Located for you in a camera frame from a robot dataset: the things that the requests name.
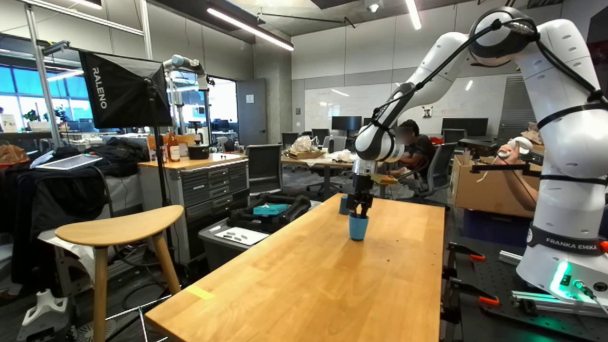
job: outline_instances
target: stool seat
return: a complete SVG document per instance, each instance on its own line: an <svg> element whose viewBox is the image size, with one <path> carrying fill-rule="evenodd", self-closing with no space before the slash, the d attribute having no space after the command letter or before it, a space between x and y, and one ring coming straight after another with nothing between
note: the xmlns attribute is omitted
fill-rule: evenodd
<svg viewBox="0 0 608 342"><path fill-rule="evenodd" d="M54 235L77 245L91 245L94 252L92 283L92 342L106 340L106 290L108 290L108 247L149 239L168 290L180 290L174 266L165 241L165 231L180 214L182 205L167 205L144 212L64 224Z"/></svg>
<svg viewBox="0 0 608 342"><path fill-rule="evenodd" d="M182 205L167 205L127 216L64 224L54 233L70 243L108 247L125 245L163 231L184 212Z"/></svg>

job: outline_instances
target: glass wall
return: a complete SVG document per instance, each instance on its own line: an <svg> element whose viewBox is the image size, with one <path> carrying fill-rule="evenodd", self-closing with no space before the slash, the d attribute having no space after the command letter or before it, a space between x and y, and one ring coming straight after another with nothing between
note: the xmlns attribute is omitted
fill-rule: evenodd
<svg viewBox="0 0 608 342"><path fill-rule="evenodd" d="M83 76L62 77L60 74L58 70L47 72L54 114L60 114L72 131L94 131ZM34 68L0 64L0 106L5 114L15 115L20 131L28 127L28 119L22 117L28 112L41 121L49 119Z"/></svg>

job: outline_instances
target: ceiling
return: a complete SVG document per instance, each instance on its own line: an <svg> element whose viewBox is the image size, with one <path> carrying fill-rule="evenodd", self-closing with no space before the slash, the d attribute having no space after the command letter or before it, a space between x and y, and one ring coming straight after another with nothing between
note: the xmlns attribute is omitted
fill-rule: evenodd
<svg viewBox="0 0 608 342"><path fill-rule="evenodd" d="M300 36L307 32L328 30L336 26L357 26L364 20L376 20L381 17L393 17L406 13L404 0L374 0L381 1L376 13L366 9L372 0L148 0L191 20L212 26L220 32L235 36L244 41L252 41L252 36L231 24L225 24L210 17L205 9L214 5L216 9L237 17L248 24L256 24L262 30L279 38ZM495 1L495 5L512 3L516 7L541 7L560 3L562 0L415 0L417 9L434 9L463 1Z"/></svg>

